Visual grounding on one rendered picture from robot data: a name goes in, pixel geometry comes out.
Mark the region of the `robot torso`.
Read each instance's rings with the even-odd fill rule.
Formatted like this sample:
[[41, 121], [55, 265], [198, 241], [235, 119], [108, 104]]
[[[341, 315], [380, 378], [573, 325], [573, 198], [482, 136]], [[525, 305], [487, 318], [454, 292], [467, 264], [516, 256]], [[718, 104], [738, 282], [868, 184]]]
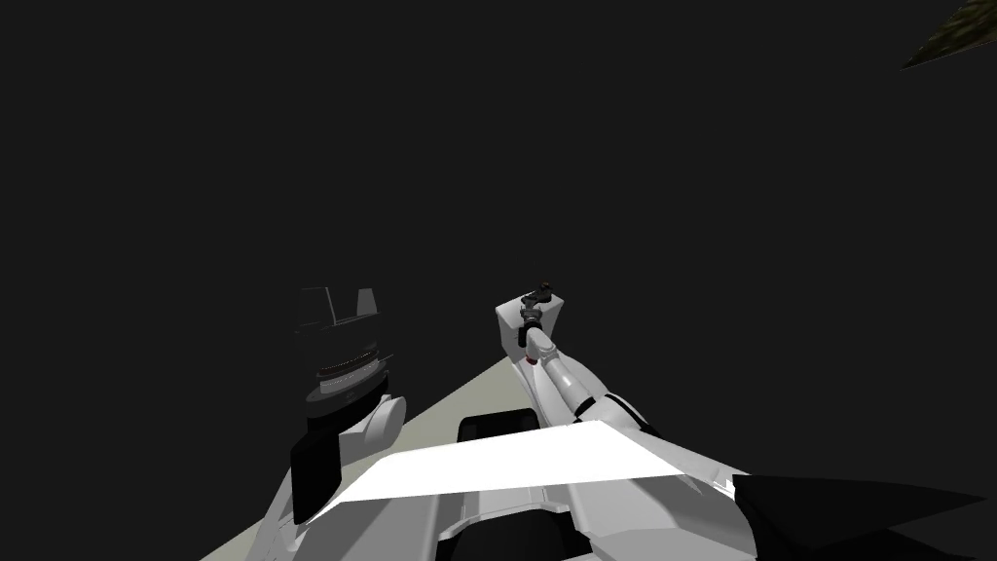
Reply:
[[757, 561], [736, 475], [606, 420], [415, 449], [301, 523], [284, 482], [245, 561]]

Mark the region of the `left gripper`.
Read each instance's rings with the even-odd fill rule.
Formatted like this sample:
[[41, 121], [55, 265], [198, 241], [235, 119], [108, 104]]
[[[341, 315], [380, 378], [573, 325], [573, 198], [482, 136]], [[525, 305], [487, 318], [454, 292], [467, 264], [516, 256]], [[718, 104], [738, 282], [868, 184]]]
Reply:
[[382, 315], [372, 288], [356, 292], [355, 318], [336, 322], [328, 287], [299, 290], [295, 358], [301, 370], [320, 370], [349, 362], [377, 349]]

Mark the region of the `white block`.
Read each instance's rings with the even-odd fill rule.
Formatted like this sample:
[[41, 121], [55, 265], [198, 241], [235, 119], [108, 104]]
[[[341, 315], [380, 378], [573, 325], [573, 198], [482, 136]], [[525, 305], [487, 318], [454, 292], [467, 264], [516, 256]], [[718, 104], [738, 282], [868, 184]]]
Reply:
[[[498, 318], [498, 328], [502, 347], [513, 364], [524, 358], [526, 352], [524, 348], [518, 346], [518, 331], [524, 323], [520, 315], [523, 309], [522, 298], [524, 294], [516, 296], [495, 308]], [[564, 306], [564, 299], [557, 295], [552, 295], [550, 302], [538, 303], [535, 307], [542, 311], [540, 324], [542, 331], [549, 337], [553, 337], [553, 330]]]

